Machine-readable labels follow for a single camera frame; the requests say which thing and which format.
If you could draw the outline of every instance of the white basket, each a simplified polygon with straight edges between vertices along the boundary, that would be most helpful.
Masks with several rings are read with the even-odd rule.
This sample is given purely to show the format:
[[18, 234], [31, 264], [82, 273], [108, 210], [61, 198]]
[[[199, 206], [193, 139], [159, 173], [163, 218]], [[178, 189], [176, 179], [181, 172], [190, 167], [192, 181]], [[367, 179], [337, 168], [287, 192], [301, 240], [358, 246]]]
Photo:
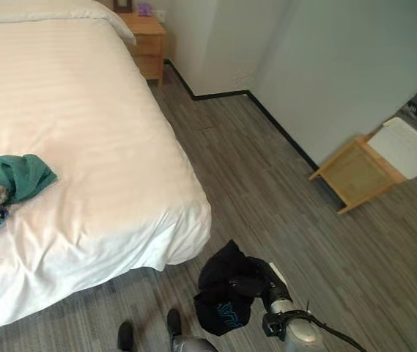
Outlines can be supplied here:
[[385, 122], [368, 145], [407, 179], [417, 177], [417, 131], [400, 117]]

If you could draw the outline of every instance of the picture frame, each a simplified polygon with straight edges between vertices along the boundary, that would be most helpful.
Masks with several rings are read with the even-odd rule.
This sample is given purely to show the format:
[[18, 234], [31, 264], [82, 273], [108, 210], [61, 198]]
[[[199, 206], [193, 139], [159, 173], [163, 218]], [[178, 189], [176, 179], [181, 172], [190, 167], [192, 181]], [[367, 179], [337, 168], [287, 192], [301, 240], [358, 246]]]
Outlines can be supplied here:
[[114, 0], [115, 12], [132, 12], [132, 0]]

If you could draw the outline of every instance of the bed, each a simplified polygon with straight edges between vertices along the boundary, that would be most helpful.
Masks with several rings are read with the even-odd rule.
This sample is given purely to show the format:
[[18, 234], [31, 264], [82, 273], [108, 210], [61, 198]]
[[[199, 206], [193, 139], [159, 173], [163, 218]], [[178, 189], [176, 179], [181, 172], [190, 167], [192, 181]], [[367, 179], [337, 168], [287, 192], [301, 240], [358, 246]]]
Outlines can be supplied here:
[[209, 238], [207, 198], [122, 38], [94, 1], [0, 1], [0, 155], [59, 177], [0, 226], [0, 326]]

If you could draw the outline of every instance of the black baseboard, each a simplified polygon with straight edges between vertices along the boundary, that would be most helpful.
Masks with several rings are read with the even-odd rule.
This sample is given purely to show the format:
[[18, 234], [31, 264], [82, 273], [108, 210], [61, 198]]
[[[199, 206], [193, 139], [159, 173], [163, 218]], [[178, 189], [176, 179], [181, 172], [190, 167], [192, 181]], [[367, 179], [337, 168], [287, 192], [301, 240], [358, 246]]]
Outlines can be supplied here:
[[265, 117], [272, 123], [272, 125], [281, 133], [281, 135], [291, 144], [293, 148], [298, 152], [299, 155], [308, 163], [308, 165], [316, 171], [319, 169], [318, 165], [314, 163], [311, 157], [304, 151], [303, 148], [290, 136], [290, 134], [278, 123], [278, 121], [273, 117], [273, 115], [259, 102], [255, 95], [252, 94], [250, 90], [235, 90], [233, 92], [223, 92], [223, 93], [215, 93], [215, 94], [206, 94], [206, 95], [195, 95], [192, 92], [192, 89], [188, 86], [185, 79], [179, 73], [177, 68], [174, 66], [171, 60], [164, 59], [164, 63], [170, 65], [174, 72], [176, 73], [179, 80], [182, 82], [183, 86], [187, 90], [188, 94], [191, 96], [192, 100], [206, 100], [206, 99], [214, 99], [214, 98], [224, 98], [224, 97], [231, 97], [233, 95], [247, 95], [252, 102], [259, 108], [259, 110], [264, 114]]
[[183, 86], [187, 89], [188, 94], [191, 96], [192, 100], [207, 100], [207, 99], [215, 99], [215, 98], [224, 98], [224, 97], [231, 97], [233, 95], [242, 95], [242, 94], [248, 94], [248, 90], [235, 90], [233, 92], [223, 92], [223, 93], [215, 93], [215, 94], [205, 94], [205, 95], [195, 95], [192, 92], [192, 89], [188, 86], [185, 79], [182, 77], [180, 72], [177, 70], [177, 68], [174, 66], [172, 61], [170, 59], [164, 59], [164, 63], [168, 64], [172, 67], [174, 72], [176, 73], [179, 80], [182, 82]]
[[281, 126], [278, 121], [273, 117], [273, 115], [268, 112], [268, 110], [258, 101], [257, 98], [255, 98], [255, 95], [252, 94], [251, 91], [247, 93], [247, 96], [250, 97], [250, 99], [254, 102], [255, 105], [259, 108], [259, 110], [264, 114], [265, 117], [268, 118], [268, 120], [272, 123], [273, 126], [280, 132], [283, 137], [291, 144], [293, 148], [298, 152], [299, 155], [303, 157], [303, 159], [306, 161], [306, 163], [309, 164], [309, 166], [314, 170], [318, 170], [318, 165], [314, 162], [314, 160], [311, 159], [311, 157], [304, 151], [303, 148], [293, 139], [293, 137], [290, 136], [290, 134]]

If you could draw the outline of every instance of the nightstand drawer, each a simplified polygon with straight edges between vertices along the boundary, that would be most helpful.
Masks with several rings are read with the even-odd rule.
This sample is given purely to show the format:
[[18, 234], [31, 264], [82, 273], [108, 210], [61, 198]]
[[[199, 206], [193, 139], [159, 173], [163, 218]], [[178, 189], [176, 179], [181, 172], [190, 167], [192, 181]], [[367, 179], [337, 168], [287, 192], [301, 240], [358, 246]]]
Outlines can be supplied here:
[[161, 70], [160, 56], [134, 56], [136, 65], [145, 78], [158, 78]]
[[136, 35], [136, 45], [129, 45], [132, 55], [159, 55], [161, 37], [159, 35]]

